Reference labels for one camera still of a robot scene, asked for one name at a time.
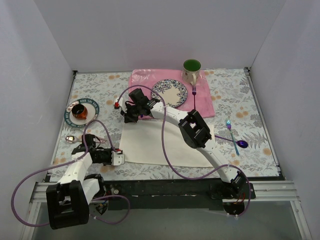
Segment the white cloth napkin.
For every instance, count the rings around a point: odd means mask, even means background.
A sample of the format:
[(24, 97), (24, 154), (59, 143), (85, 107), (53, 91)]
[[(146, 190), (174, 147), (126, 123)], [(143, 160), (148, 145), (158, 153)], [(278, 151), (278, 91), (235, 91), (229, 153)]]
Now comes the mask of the white cloth napkin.
[[(123, 125), (119, 148), (125, 161), (137, 164), (168, 165), (162, 148), (161, 120), (140, 120)], [(210, 168), (212, 165), (183, 140), (180, 129), (165, 123), (164, 144), (167, 157), (174, 167)]]

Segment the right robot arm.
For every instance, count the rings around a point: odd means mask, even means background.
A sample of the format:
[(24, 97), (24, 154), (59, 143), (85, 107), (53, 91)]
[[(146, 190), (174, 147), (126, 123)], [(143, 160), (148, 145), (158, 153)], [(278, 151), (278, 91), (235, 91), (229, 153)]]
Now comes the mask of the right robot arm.
[(245, 185), (249, 185), (249, 180), (244, 172), (237, 166), (229, 164), (222, 155), (218, 146), (213, 140), (211, 130), (200, 113), (193, 109), (182, 111), (166, 105), (163, 97), (149, 99), (144, 95), (143, 85), (134, 85), (135, 89), (128, 95), (131, 100), (124, 101), (122, 96), (114, 100), (114, 108), (120, 109), (120, 114), (124, 117), (125, 123), (136, 123), (140, 116), (149, 116), (155, 119), (162, 119), (161, 126), (161, 146), (164, 158), (169, 167), (179, 177), (190, 180), (179, 172), (171, 164), (165, 149), (165, 123), (168, 122), (179, 128), (184, 142), (192, 149), (200, 152), (214, 170), (195, 180), (200, 180), (217, 172), (223, 187), (224, 194), (232, 199), (237, 199), (245, 192)]

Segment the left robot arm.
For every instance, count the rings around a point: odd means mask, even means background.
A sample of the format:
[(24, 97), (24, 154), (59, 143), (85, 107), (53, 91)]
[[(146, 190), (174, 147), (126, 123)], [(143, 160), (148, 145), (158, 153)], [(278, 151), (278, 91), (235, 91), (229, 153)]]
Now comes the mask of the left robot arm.
[(84, 135), (82, 143), (71, 153), (75, 162), (56, 184), (46, 189), (49, 225), (53, 230), (87, 224), (91, 200), (106, 196), (101, 174), (86, 175), (91, 164), (112, 162), (112, 150), (96, 146), (101, 141), (93, 134)]

